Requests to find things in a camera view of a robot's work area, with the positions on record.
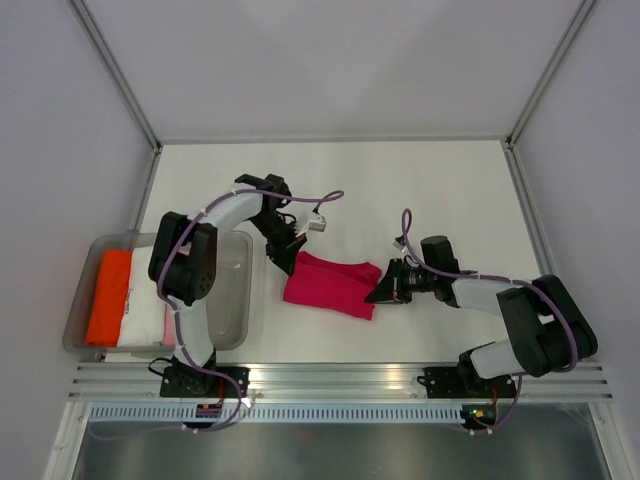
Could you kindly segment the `magenta t shirt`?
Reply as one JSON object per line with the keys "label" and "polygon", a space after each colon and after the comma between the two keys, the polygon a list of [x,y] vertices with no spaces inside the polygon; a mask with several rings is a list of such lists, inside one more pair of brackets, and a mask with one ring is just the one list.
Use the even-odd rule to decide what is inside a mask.
{"label": "magenta t shirt", "polygon": [[379,267],[369,263],[343,264],[297,255],[294,273],[287,279],[282,299],[290,304],[335,311],[371,321],[374,305],[365,298],[382,277]]}

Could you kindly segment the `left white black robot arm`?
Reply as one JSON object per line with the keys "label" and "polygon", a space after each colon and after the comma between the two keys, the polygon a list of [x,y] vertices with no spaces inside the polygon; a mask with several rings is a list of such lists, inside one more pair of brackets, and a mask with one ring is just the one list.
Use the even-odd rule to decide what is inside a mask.
{"label": "left white black robot arm", "polygon": [[148,275],[173,314],[174,358],[187,366],[183,383],[195,395],[209,395],[218,384],[205,298],[216,279],[219,241],[249,221],[266,239],[267,257],[291,276],[306,242],[279,212],[291,200],[283,178],[244,174],[194,217],[168,212],[161,219]]}

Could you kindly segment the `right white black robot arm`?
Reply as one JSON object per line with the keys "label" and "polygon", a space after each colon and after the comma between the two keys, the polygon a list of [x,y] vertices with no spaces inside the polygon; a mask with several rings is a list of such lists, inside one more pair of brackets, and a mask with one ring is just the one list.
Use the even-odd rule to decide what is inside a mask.
{"label": "right white black robot arm", "polygon": [[407,304],[415,293],[431,293],[458,309],[479,310],[503,320],[507,338],[459,356],[459,388],[478,395],[494,378],[527,374],[539,378],[560,372],[597,353],[593,329],[563,282],[545,275],[531,282],[483,278],[459,268],[443,235],[420,242],[423,261],[409,254],[389,261],[369,304]]}

